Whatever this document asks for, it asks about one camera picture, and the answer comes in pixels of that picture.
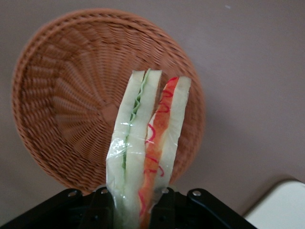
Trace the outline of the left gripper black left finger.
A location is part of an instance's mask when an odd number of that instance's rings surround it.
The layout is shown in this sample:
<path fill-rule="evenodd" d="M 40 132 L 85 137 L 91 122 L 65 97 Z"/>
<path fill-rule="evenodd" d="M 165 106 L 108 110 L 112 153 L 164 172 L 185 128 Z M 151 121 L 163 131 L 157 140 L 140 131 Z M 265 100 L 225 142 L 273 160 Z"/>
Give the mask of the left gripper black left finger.
<path fill-rule="evenodd" d="M 97 189 L 82 218 L 83 229 L 113 229 L 115 204 L 107 187 Z"/>

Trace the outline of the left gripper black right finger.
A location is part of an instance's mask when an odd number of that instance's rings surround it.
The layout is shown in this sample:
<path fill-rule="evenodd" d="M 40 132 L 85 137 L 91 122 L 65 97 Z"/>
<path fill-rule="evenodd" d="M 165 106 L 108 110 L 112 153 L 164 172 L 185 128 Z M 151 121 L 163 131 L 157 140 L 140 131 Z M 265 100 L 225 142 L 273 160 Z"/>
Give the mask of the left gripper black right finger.
<path fill-rule="evenodd" d="M 178 228 L 178 194 L 172 188 L 162 189 L 159 202 L 152 208 L 150 218 L 151 229 L 177 229 Z"/>

